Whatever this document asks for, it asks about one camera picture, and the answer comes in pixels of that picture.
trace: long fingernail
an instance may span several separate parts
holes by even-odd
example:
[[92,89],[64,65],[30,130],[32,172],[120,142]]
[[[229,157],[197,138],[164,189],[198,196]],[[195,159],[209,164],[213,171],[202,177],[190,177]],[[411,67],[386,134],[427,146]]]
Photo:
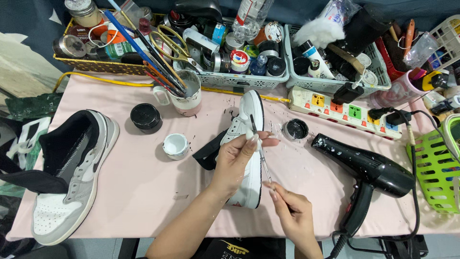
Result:
[[259,135],[254,134],[254,136],[252,136],[252,138],[248,140],[249,147],[254,148],[257,145],[257,140],[259,140]]
[[268,193],[270,194],[271,199],[273,202],[276,202],[278,200],[278,197],[276,196],[276,192],[272,189],[268,190]]

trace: power strip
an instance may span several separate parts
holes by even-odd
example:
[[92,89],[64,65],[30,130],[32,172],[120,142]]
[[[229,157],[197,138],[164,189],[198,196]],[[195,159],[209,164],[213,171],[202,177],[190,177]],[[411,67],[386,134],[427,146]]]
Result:
[[294,86],[289,92],[289,109],[320,117],[331,122],[376,134],[389,140],[400,139],[401,127],[386,122],[386,115],[374,120],[368,115],[369,109],[352,104],[337,105],[332,98]]

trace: scissors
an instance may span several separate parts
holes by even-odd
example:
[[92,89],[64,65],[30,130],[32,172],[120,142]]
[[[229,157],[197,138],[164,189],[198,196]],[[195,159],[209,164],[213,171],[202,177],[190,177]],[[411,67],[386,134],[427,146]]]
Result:
[[[161,29],[165,29],[165,30],[171,32],[172,34],[174,34],[174,36],[176,36],[182,42],[182,44],[184,45],[184,48],[181,48],[171,38],[169,38],[166,34],[164,34],[161,31]],[[150,37],[150,41],[153,43],[153,45],[155,46],[155,48],[159,52],[161,52],[163,55],[168,57],[170,60],[183,61],[183,62],[186,62],[186,63],[189,63],[190,65],[192,65],[192,67],[196,71],[203,71],[203,68],[196,61],[193,60],[192,56],[190,56],[189,49],[187,48],[187,44],[184,42],[184,39],[182,39],[182,37],[177,32],[175,32],[173,29],[171,29],[171,28],[169,28],[169,27],[167,27],[165,25],[162,25],[162,24],[157,27],[157,30],[158,31],[153,31],[149,35],[149,37]],[[161,47],[158,46],[157,43],[155,42],[155,40],[152,38],[152,34],[158,36],[171,49],[171,51],[173,51],[174,53],[177,54],[177,57],[173,57],[173,56],[167,54],[164,50],[162,50]]]
[[[257,128],[256,128],[256,123],[254,122],[254,117],[252,114],[250,115],[250,117],[251,117],[251,123],[253,125],[253,133],[257,134]],[[265,173],[267,174],[268,182],[271,185],[271,176],[270,176],[270,172],[268,171],[267,162],[265,161],[264,151],[262,148],[260,148],[259,154],[260,154],[260,160],[262,161],[262,164],[264,165]]]

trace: gold scissors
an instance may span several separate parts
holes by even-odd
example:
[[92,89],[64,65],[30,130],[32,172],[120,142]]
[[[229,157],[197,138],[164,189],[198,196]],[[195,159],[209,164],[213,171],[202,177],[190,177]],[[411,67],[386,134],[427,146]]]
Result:
[[[164,34],[161,31],[161,29],[165,29],[171,32],[172,34],[174,34],[182,42],[182,44],[184,45],[184,48],[181,48],[170,37]],[[149,38],[150,38],[150,41],[153,43],[153,45],[159,52],[161,52],[163,55],[168,57],[170,60],[183,61],[183,62],[186,62],[192,65],[192,67],[196,71],[203,71],[203,68],[196,61],[193,60],[192,56],[190,56],[189,49],[187,48],[187,44],[184,42],[184,39],[182,39],[182,37],[177,32],[175,32],[173,29],[165,25],[162,25],[162,24],[157,27],[157,30],[158,31],[152,31],[149,34]],[[152,34],[158,36],[171,49],[171,51],[177,54],[177,57],[173,57],[167,54],[164,50],[162,50],[161,47],[158,46],[155,40],[153,39]]]

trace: white sneaker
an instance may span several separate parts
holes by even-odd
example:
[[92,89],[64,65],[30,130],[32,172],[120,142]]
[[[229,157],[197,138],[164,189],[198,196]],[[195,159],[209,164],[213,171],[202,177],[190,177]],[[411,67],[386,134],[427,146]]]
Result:
[[[255,90],[250,90],[241,97],[240,114],[233,119],[230,128],[220,142],[221,146],[240,135],[246,134],[248,127],[252,129],[249,117],[251,114],[254,117],[257,130],[264,130],[264,108],[262,100]],[[244,178],[240,188],[227,201],[227,204],[250,209],[259,206],[262,188],[261,166],[260,154],[255,152],[244,170]]]
[[[85,220],[96,198],[99,170],[119,132],[117,122],[83,110],[40,137],[43,171],[52,181],[50,191],[42,188],[35,200],[31,230],[38,243],[56,245]],[[55,191],[58,183],[65,188]]]

